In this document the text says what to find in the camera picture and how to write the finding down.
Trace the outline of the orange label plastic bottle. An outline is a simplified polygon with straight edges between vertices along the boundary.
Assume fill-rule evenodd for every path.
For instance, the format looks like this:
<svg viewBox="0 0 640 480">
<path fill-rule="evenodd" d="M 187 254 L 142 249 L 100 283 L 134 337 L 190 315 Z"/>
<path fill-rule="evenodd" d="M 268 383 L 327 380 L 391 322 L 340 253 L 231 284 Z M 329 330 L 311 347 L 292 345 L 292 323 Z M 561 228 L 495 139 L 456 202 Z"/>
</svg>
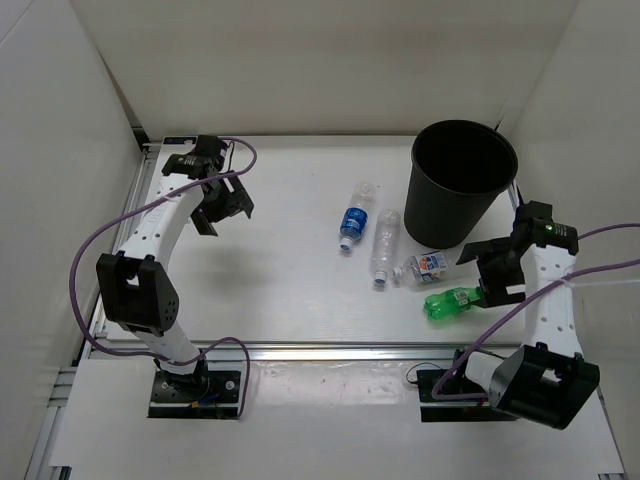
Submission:
<svg viewBox="0 0 640 480">
<path fill-rule="evenodd" d="M 441 251 L 412 255 L 392 271 L 394 281 L 402 286 L 418 289 L 443 281 L 450 270 L 450 262 Z"/>
</svg>

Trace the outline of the green plastic bottle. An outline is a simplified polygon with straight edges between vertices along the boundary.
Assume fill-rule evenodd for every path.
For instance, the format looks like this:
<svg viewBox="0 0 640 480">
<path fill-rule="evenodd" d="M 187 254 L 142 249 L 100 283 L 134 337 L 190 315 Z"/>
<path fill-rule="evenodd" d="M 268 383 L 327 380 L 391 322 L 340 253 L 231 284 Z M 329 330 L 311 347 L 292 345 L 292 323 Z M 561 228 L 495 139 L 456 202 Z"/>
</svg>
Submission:
<svg viewBox="0 0 640 480">
<path fill-rule="evenodd" d="M 482 299 L 483 294 L 479 287 L 456 287 L 426 297 L 423 310 L 430 321 L 440 322 L 473 309 Z"/>
</svg>

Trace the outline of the blue label plastic bottle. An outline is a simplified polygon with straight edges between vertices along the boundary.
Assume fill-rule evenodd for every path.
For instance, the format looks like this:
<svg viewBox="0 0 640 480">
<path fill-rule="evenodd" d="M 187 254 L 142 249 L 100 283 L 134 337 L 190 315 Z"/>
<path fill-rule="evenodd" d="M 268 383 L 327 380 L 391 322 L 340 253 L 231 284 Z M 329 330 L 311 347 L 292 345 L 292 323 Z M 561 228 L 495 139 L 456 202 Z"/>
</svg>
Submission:
<svg viewBox="0 0 640 480">
<path fill-rule="evenodd" d="M 377 188 L 369 182 L 355 185 L 339 227 L 339 246 L 344 253 L 350 253 L 360 242 L 375 201 L 376 191 Z"/>
</svg>

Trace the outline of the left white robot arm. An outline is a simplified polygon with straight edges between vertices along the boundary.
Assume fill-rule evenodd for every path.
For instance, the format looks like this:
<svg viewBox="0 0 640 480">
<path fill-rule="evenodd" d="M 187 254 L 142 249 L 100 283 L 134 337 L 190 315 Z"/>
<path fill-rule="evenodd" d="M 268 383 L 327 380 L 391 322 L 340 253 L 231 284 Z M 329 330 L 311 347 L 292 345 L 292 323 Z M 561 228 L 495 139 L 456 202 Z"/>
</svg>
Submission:
<svg viewBox="0 0 640 480">
<path fill-rule="evenodd" d="M 156 365 L 165 381 L 188 400 L 206 395 L 210 377 L 203 360 L 192 360 L 199 350 L 178 324 L 179 296 L 167 273 L 170 256 L 188 221 L 199 234 L 215 236 L 215 223 L 241 212 L 250 216 L 254 203 L 237 178 L 178 189 L 219 174 L 223 166 L 222 153 L 171 155 L 157 191 L 165 201 L 142 215 L 117 253 L 101 255 L 96 264 L 107 319 L 160 355 Z"/>
</svg>

